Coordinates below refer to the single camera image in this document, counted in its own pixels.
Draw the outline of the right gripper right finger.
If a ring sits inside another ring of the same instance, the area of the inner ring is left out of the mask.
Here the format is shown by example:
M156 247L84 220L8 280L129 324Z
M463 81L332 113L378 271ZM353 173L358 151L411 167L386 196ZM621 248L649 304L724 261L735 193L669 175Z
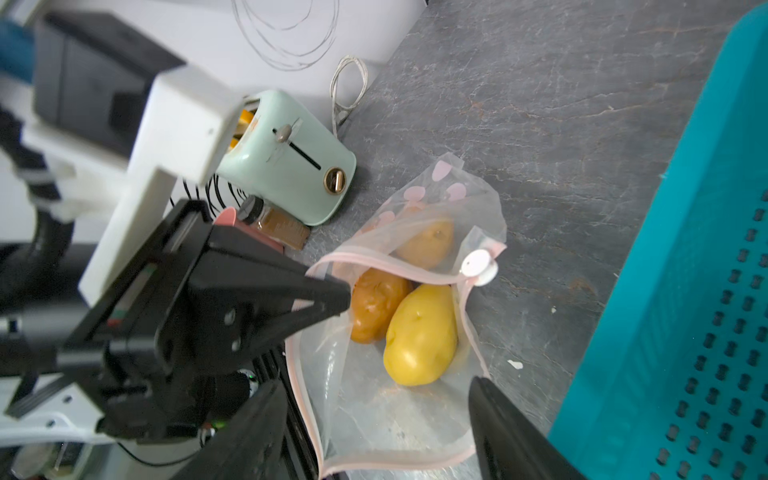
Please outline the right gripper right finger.
M468 410L484 479L585 478L490 379L472 379Z

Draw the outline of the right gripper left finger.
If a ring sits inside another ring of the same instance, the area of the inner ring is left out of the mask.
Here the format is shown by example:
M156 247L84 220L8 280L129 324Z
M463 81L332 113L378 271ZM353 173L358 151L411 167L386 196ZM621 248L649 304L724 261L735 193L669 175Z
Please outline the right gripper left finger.
M174 477L271 479L278 469L286 430L287 394L278 380L261 384L225 428Z

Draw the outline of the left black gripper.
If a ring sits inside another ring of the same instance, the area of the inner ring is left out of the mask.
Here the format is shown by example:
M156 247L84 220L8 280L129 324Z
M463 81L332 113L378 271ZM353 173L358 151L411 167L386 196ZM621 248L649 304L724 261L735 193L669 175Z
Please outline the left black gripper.
M58 349L97 407L94 432L170 443L228 422L255 389L247 336L290 336L345 312L347 283L183 200Z

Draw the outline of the teal plastic basket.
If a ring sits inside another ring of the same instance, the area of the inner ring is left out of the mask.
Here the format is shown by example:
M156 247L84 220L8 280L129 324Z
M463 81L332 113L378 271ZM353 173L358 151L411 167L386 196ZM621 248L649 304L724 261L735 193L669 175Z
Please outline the teal plastic basket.
M767 475L767 9L731 30L549 434L589 479Z

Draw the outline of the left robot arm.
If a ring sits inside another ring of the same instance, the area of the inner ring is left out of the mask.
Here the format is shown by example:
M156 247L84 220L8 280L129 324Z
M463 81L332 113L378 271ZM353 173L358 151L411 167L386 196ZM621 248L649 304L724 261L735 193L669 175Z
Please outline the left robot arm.
M281 379L252 387L243 369L290 335L344 312L349 286L244 231L214 224L202 200L177 202L94 306L75 280L88 250L41 211L27 244L1 249L1 475L30 453L47 479L88 431L165 443L197 439L179 479L274 479L293 405Z

